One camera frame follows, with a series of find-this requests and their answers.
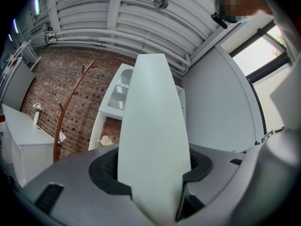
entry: white table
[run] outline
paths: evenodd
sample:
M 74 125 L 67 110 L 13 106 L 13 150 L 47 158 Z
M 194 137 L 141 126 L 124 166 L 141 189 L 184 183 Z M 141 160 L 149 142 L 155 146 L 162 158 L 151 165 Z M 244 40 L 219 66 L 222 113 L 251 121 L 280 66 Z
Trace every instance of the white table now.
M 2 104 L 5 129 L 2 155 L 6 163 L 13 163 L 20 186 L 25 186 L 53 163 L 54 138 L 32 119 Z

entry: brick wall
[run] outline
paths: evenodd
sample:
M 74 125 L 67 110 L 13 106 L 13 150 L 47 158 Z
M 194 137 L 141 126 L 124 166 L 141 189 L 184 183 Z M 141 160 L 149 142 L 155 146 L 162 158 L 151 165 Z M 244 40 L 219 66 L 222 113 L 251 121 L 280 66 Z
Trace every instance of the brick wall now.
M 62 130 L 67 139 L 62 143 L 60 157 L 88 150 L 89 139 L 98 108 L 103 96 L 122 63 L 134 65 L 135 59 L 92 48 L 62 47 L 45 48 L 36 51 L 42 59 L 34 69 L 35 79 L 23 101 L 21 111 L 32 119 L 35 111 L 34 103 L 41 103 L 43 112 L 38 125 L 48 134 L 55 136 L 56 120 L 59 118 L 60 107 L 63 105 L 74 86 L 72 77 L 81 76 L 81 66 L 95 60 L 98 68 L 92 68 L 82 80 L 69 103 L 65 114 Z M 182 87 L 182 80 L 174 78 L 175 83 Z M 102 136 L 111 137 L 114 143 L 119 142 L 121 121 L 107 118 Z

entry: white display stand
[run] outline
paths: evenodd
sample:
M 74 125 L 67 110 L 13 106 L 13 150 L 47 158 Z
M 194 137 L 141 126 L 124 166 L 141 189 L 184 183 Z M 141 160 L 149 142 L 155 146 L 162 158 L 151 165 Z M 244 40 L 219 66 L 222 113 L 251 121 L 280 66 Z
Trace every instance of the white display stand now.
M 121 64 L 114 75 L 100 104 L 90 138 L 89 150 L 98 147 L 97 140 L 100 139 L 106 117 L 122 120 L 133 70 L 133 66 Z M 186 122 L 185 90 L 179 86 L 176 86 L 176 89 L 179 95 L 184 121 Z
M 21 187 L 53 163 L 54 138 L 33 125 L 32 119 L 2 104 L 5 129 L 2 156 L 13 163 Z

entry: person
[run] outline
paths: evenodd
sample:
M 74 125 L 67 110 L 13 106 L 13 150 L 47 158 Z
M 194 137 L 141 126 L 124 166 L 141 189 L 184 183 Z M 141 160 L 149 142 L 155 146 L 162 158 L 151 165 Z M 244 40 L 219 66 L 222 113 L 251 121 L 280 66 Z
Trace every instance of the person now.
M 214 0 L 215 11 L 229 23 L 251 20 L 259 13 L 274 18 L 287 45 L 287 53 L 294 63 L 301 52 L 300 34 L 291 18 L 274 0 Z

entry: white vase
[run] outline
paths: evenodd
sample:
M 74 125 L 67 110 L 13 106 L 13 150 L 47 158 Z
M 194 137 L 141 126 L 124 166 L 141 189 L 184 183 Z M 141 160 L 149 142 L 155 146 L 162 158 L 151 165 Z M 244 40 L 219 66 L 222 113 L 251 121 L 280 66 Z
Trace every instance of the white vase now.
M 33 124 L 37 125 L 40 113 L 37 111 L 33 118 Z

